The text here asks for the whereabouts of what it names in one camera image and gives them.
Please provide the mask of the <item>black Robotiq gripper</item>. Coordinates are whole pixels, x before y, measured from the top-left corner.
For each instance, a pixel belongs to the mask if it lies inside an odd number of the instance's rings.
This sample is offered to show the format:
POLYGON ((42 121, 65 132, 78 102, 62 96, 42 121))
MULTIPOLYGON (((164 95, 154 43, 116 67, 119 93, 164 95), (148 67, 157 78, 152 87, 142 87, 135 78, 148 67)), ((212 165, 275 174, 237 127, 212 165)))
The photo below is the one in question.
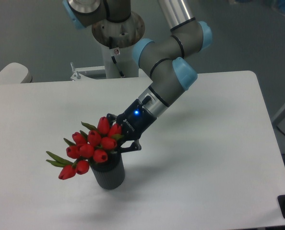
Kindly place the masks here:
POLYGON ((108 113, 106 118, 110 126, 116 122, 121 126, 121 134, 124 141, 133 140, 129 147, 118 146, 115 149, 117 153, 140 151, 142 149, 139 138, 142 133, 157 119, 145 108, 143 104, 136 99, 122 114, 114 115, 108 113))

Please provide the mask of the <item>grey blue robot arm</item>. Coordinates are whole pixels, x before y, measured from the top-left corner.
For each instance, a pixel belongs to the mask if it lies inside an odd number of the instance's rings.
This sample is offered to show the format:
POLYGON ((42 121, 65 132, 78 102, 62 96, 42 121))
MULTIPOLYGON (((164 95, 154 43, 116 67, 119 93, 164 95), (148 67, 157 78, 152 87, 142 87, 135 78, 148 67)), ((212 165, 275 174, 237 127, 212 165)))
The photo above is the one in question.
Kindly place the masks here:
POLYGON ((100 44, 108 79, 137 77, 143 70, 152 84, 124 113, 108 114, 121 126, 118 153, 140 150, 142 133, 196 81, 185 57, 207 48, 210 27, 193 16, 185 0, 161 0, 159 5, 171 36, 161 43, 144 38, 142 18, 128 0, 65 0, 63 6, 77 28, 92 28, 100 44))

